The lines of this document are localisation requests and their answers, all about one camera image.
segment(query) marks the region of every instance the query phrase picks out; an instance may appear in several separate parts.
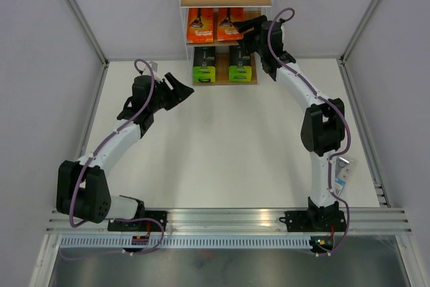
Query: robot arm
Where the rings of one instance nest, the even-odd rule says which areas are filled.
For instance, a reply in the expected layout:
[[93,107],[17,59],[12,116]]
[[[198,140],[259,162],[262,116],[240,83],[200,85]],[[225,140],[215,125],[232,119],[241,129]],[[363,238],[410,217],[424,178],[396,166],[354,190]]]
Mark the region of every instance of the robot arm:
[[151,127],[155,112],[174,108],[194,92],[192,88],[178,82],[171,73],[167,73],[165,79],[155,81],[153,95],[147,107],[135,117],[149,96],[150,84],[151,77],[148,75],[134,79],[132,96],[126,100],[124,109],[117,117],[116,133],[96,156],[89,153],[75,162],[65,161],[61,164],[58,169],[56,196],[56,209],[59,212],[69,214],[79,174],[84,165],[92,159],[84,172],[82,182],[85,181],[85,187],[79,187],[73,215],[94,223],[100,223],[105,218],[144,217],[144,202],[125,196],[111,196],[106,178],[122,155]]
[[[318,91],[304,76],[294,57],[284,50],[283,22],[275,22],[273,25],[270,35],[271,47],[275,55],[292,70],[279,64],[267,43],[271,23],[263,15],[233,24],[239,32],[252,29],[244,34],[239,45],[247,54],[252,52],[259,54],[263,70],[274,81],[287,88],[304,112],[300,138],[306,150],[310,152],[312,188],[306,218],[302,220],[302,224],[306,224],[307,231],[329,230],[330,224],[336,224],[337,220],[340,223],[344,222],[341,221],[344,217],[339,211],[339,203],[329,191],[329,179],[333,181],[335,178],[335,167],[331,167],[329,176],[329,163],[336,161],[335,159],[330,161],[329,157],[339,150],[341,141],[345,138],[345,127],[339,115],[321,98],[330,101],[342,114],[345,113],[345,107],[340,99],[329,99],[327,95]],[[337,231],[345,229],[342,224],[335,226]],[[305,229],[300,224],[298,228],[297,231]]]

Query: metal profile rail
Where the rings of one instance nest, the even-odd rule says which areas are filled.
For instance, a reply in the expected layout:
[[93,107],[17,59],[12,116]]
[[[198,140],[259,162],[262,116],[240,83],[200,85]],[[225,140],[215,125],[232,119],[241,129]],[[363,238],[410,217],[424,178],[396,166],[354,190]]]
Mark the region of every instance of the metal profile rail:
[[[363,146],[366,161],[368,162],[368,165],[369,165],[370,173],[372,174],[372,178],[375,183],[382,184],[382,176],[380,173],[380,166],[378,163],[378,159],[375,153],[375,147],[373,145],[366,121],[364,119],[362,110],[360,108],[357,95],[356,95],[356,90],[354,89],[347,67],[343,64],[342,60],[341,59],[337,60],[337,64],[342,76],[345,90],[347,92],[349,103],[351,105],[352,114],[354,116],[355,123],[357,124],[358,134],[360,137],[361,145]],[[388,206],[390,205],[389,199],[390,198],[388,195],[388,198],[386,198]]]
[[109,62],[105,54],[103,53],[103,50],[101,49],[99,42],[95,38],[93,31],[89,27],[89,24],[85,19],[85,16],[83,15],[82,10],[79,7],[77,1],[76,0],[65,0],[65,1],[69,6],[69,8],[71,9],[73,15],[75,16],[76,22],[81,27],[84,36],[88,40],[91,47],[94,49],[94,52],[98,56],[100,62],[103,64],[104,67],[107,67]]
[[[289,233],[279,221],[288,210],[299,208],[172,208],[168,212],[168,235],[318,235],[318,233]],[[73,229],[68,216],[53,211],[46,228],[47,234],[118,234],[108,231],[108,222],[85,223]],[[122,233],[136,235],[139,233]],[[349,235],[410,235],[411,227],[402,208],[351,208]]]
[[375,192],[376,192],[376,196],[378,197],[378,202],[380,207],[387,208],[388,203],[385,197],[385,191],[384,191],[384,188],[382,187],[382,184],[375,183],[374,185],[375,185]]

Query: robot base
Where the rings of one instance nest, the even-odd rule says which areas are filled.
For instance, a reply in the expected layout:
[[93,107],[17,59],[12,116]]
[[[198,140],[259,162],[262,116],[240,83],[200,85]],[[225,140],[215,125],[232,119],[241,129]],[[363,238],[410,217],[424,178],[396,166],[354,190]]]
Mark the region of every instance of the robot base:
[[[154,220],[157,220],[160,222],[161,226],[166,230],[166,224],[167,224],[167,212],[166,211],[152,211],[152,210],[145,210],[144,216],[145,218],[152,218]],[[155,223],[150,223],[150,231],[151,232],[161,232],[158,225]],[[120,221],[113,221],[109,222],[109,225],[107,226],[107,230],[111,232],[146,232],[147,230],[147,221],[142,222],[120,222]]]
[[307,210],[287,211],[279,221],[287,226],[288,232],[331,232],[332,225],[336,232],[345,232],[347,226],[338,202],[318,208],[310,198]]

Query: white wall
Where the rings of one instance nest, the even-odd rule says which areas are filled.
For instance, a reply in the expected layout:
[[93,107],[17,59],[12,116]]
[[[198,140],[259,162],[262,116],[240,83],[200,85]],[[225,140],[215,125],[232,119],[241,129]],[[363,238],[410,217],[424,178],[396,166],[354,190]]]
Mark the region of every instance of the white wall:
[[[178,0],[77,0],[103,51],[116,58],[185,57]],[[297,56],[340,56],[370,0],[277,0],[296,8],[287,49]]]
[[64,0],[0,0],[0,285],[27,286],[101,64]]
[[348,60],[394,206],[430,268],[430,1],[382,0]]

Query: purple cable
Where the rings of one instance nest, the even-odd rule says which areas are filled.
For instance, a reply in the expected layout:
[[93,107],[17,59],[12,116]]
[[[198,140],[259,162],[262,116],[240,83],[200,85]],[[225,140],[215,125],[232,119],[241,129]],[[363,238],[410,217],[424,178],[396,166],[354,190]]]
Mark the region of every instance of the purple cable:
[[[133,253],[133,254],[136,254],[136,255],[145,255],[147,253],[153,252],[153,251],[155,251],[155,249],[157,249],[159,247],[159,245],[164,240],[164,234],[165,234],[164,228],[163,228],[163,226],[161,225],[161,223],[159,221],[154,220],[153,218],[133,218],[131,220],[127,220],[125,218],[117,218],[115,220],[118,221],[118,222],[143,222],[143,221],[149,221],[149,222],[155,223],[160,228],[160,230],[161,230],[161,237],[157,241],[157,244],[154,247],[151,247],[149,249],[145,249],[145,250],[142,250],[142,251],[137,251],[137,252],[127,252],[128,254]],[[91,255],[84,255],[83,257],[67,257],[66,255],[62,254],[61,250],[62,249],[58,250],[58,253],[59,253],[60,257],[62,259],[64,259],[64,260],[67,260],[67,261],[80,261],[80,260],[89,259],[91,257],[96,257],[98,255],[110,255],[110,254],[113,254],[113,253],[123,253],[122,250],[109,250],[109,251],[104,251],[104,252],[100,252],[100,253],[92,253]]]
[[150,85],[148,97],[147,97],[145,103],[143,104],[143,106],[139,109],[139,111],[137,111],[137,113],[135,113],[135,115],[133,117],[131,117],[129,120],[127,120],[125,123],[123,123],[123,125],[121,125],[120,127],[118,127],[118,129],[116,131],[113,131],[111,134],[109,134],[106,138],[103,139],[103,141],[100,143],[100,145],[98,145],[97,148],[94,150],[93,156],[89,157],[88,160],[85,162],[84,166],[82,167],[82,170],[79,173],[78,180],[76,182],[75,189],[73,190],[72,200],[71,200],[70,209],[69,209],[69,223],[70,223],[70,226],[72,228],[77,228],[77,227],[81,226],[82,224],[84,224],[86,222],[85,220],[82,220],[79,223],[75,223],[73,221],[73,212],[75,211],[76,197],[78,195],[79,186],[82,183],[83,176],[84,176],[85,171],[87,170],[89,164],[94,160],[94,158],[97,156],[97,154],[100,152],[100,150],[109,142],[109,140],[111,140],[119,131],[121,131],[122,129],[124,129],[125,127],[127,127],[131,122],[134,121],[134,119],[136,119],[143,112],[143,110],[149,104],[149,101],[151,100],[151,97],[153,96],[154,87],[155,87],[154,71],[153,71],[152,67],[149,65],[148,62],[146,62],[145,60],[143,60],[141,58],[138,58],[137,60],[134,61],[134,68],[140,74],[143,74],[143,71],[140,70],[137,67],[137,63],[139,63],[139,62],[144,63],[146,65],[146,67],[148,67],[150,75],[151,75],[151,80],[150,80],[150,84],[151,85]]
[[[306,84],[306,86],[309,88],[309,90],[311,90],[311,92],[314,94],[314,95],[318,95],[318,91],[312,86],[312,84],[310,84],[310,82],[306,79],[306,77],[304,76],[304,75],[302,75],[301,73],[299,73],[298,71],[296,71],[295,69],[293,69],[292,67],[289,67],[286,63],[284,63],[284,62],[282,62],[277,56],[276,56],[276,54],[275,54],[275,51],[273,50],[273,48],[272,48],[272,46],[271,46],[271,39],[270,39],[270,36],[271,36],[271,33],[272,33],[272,30],[273,30],[273,27],[274,27],[274,25],[275,25],[275,22],[281,17],[281,15],[283,14],[283,13],[285,13],[286,11],[291,11],[291,16],[288,18],[288,19],[286,19],[286,20],[284,20],[284,22],[288,22],[288,21],[290,21],[293,17],[294,17],[294,15],[296,14],[296,11],[293,9],[293,8],[291,8],[291,7],[288,7],[288,8],[284,8],[283,10],[281,10],[276,16],[275,16],[275,18],[273,19],[273,21],[272,21],[272,23],[270,24],[270,27],[269,27],[269,32],[268,32],[268,34],[267,34],[267,45],[269,46],[269,51],[270,51],[270,53],[272,54],[272,56],[275,58],[275,60],[281,65],[281,66],[283,66],[283,67],[285,67],[287,70],[289,70],[289,71],[291,71],[295,76],[297,76],[297,77],[299,77],[302,81],[303,81],[303,83],[304,84]],[[336,157],[336,156],[340,156],[340,155],[343,155],[343,154],[345,154],[348,150],[349,150],[349,148],[351,147],[351,130],[349,129],[349,126],[348,126],[348,123],[347,123],[347,121],[346,121],[346,119],[345,119],[345,117],[343,116],[343,114],[342,114],[342,112],[334,105],[334,104],[332,104],[329,100],[327,100],[327,99],[325,99],[325,98],[323,98],[323,97],[321,97],[321,96],[318,96],[318,99],[319,100],[321,100],[321,101],[323,101],[324,103],[326,103],[326,104],[328,104],[329,106],[330,106],[330,108],[331,109],[333,109],[335,112],[336,112],[336,114],[340,117],[340,119],[342,120],[342,123],[343,123],[343,125],[345,126],[345,131],[346,131],[346,133],[347,133],[347,146],[345,147],[345,149],[343,149],[342,151],[340,151],[340,152],[338,152],[338,153],[333,153],[332,155],[330,155],[330,157],[329,157],[329,160],[331,161],[334,157]],[[345,237],[347,236],[347,233],[348,233],[348,230],[349,230],[349,218],[350,218],[350,216],[349,216],[349,205],[348,205],[348,203],[344,200],[344,199],[342,199],[342,198],[340,198],[340,197],[338,197],[336,194],[334,194],[333,193],[333,187],[332,187],[332,178],[331,178],[331,167],[332,167],[332,165],[331,165],[331,163],[329,163],[329,175],[328,175],[328,181],[329,181],[329,191],[330,191],[330,194],[332,195],[332,197],[334,197],[336,200],[338,200],[339,202],[341,202],[341,203],[344,203],[344,205],[345,205],[345,207],[346,207],[346,209],[347,209],[347,226],[346,226],[346,228],[345,228],[345,232],[343,233],[343,236],[341,237],[341,240],[337,243],[337,245],[330,251],[331,253],[332,252],[334,252],[334,251],[336,251],[336,250],[338,250],[338,248],[342,245],[342,243],[344,242],[344,240],[345,240]]]

